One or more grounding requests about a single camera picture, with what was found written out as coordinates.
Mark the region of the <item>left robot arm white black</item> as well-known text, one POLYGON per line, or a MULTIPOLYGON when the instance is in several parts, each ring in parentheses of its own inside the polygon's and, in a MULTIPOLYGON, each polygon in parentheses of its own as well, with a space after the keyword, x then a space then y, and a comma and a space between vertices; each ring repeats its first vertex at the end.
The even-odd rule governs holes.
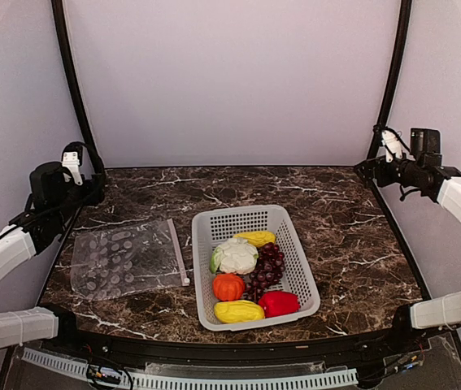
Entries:
MULTIPOLYGON (((31 172, 29 181, 24 210, 0 232, 0 281, 64 234, 82 206, 102 201, 106 173, 99 167, 87 180, 75 162, 47 162, 31 172)), ((85 338, 74 328, 74 320, 55 305, 0 313, 0 349, 53 339, 65 353, 77 354, 85 338)))

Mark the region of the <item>clear zip top bag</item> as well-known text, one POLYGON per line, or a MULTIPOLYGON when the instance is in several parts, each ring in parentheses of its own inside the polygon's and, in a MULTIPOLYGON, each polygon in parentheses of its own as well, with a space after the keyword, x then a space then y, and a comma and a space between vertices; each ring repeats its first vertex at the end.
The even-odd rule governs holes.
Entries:
POLYGON ((173 221, 81 233, 74 242, 70 283, 87 301, 190 286, 173 221))

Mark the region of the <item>white cauliflower toy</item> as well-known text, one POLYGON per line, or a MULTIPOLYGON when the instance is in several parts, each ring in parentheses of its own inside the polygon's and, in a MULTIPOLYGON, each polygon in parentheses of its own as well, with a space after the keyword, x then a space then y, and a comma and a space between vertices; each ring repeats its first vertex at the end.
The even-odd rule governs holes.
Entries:
POLYGON ((225 274, 247 275, 259 258, 257 248, 242 238, 231 238, 218 245, 211 255, 210 271, 225 274))

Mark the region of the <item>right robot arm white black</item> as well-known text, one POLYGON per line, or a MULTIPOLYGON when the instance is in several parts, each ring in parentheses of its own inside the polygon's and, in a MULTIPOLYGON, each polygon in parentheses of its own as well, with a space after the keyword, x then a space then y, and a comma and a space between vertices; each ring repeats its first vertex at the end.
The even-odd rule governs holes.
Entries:
MULTIPOLYGON (((365 184, 386 187, 398 184, 400 200, 418 192, 447 210, 461 223, 461 171, 442 164, 441 133, 435 129, 413 128, 407 145, 395 130, 376 126, 375 142, 385 154, 370 157, 354 166, 365 184)), ((405 305, 394 315, 394 324, 385 334, 385 346, 401 353, 416 338, 416 331, 461 326, 461 292, 405 305)))

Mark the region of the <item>red bell pepper toy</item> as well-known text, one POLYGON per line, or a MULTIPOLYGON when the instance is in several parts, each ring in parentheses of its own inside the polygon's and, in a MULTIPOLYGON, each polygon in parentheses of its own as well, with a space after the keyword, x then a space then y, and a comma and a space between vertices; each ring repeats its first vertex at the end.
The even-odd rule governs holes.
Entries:
POLYGON ((291 292, 266 292, 259 299, 259 306, 263 308, 266 318, 293 314, 300 308, 298 297, 291 292))

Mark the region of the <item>white plastic basket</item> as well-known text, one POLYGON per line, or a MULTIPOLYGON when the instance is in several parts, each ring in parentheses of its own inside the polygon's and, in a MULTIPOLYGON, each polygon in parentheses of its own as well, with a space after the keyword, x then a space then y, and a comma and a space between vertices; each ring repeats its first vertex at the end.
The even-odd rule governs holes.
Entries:
POLYGON ((208 330, 238 332, 315 314, 320 295, 287 210, 244 206, 192 221, 198 318, 208 330))

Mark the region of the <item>orange pumpkin toy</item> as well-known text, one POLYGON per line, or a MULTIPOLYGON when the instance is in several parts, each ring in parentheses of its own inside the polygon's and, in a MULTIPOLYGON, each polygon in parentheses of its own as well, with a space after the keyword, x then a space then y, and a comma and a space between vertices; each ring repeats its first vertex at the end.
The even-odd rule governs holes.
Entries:
POLYGON ((220 301, 237 301, 245 292, 244 280, 234 274, 219 274, 212 283, 215 297, 220 301))

